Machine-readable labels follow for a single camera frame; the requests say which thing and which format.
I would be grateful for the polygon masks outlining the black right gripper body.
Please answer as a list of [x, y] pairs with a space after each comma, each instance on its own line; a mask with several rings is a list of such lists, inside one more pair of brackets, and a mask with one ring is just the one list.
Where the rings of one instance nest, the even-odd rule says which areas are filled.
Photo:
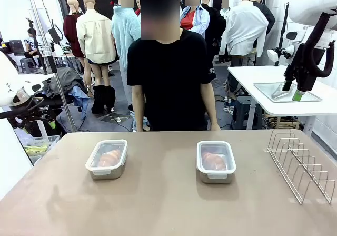
[[313, 67], [316, 64], [313, 48], [300, 44], [296, 49], [295, 56], [286, 68], [285, 80], [297, 82], [297, 90], [311, 91], [315, 83]]

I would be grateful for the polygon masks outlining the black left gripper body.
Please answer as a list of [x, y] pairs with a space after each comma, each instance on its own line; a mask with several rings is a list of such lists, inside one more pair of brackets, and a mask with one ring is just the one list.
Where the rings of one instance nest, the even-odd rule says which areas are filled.
[[49, 106], [45, 106], [10, 118], [10, 124], [13, 128], [25, 129], [26, 131], [39, 129], [37, 121], [42, 121], [42, 126], [45, 128], [47, 128], [46, 126], [50, 127], [49, 122], [54, 121], [54, 111]]

